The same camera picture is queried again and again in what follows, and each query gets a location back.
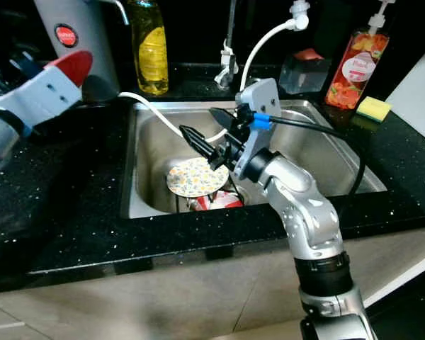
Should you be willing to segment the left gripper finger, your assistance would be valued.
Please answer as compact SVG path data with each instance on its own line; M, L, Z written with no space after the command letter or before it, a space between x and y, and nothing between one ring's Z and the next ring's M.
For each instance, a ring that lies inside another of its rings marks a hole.
M23 74L25 77L36 77L45 70L49 62L40 61L40 59L33 59L30 56L23 56Z

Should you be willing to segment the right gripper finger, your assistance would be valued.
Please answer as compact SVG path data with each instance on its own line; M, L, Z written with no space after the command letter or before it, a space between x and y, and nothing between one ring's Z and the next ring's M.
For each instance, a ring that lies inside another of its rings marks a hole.
M245 129L245 111L242 109L228 111L222 108L210 108L209 113L227 132L242 132Z
M212 161L219 156L218 150L212 143L207 142L206 138L194 127L179 126L181 136L187 142L187 145L195 150L199 155L202 155L207 161Z

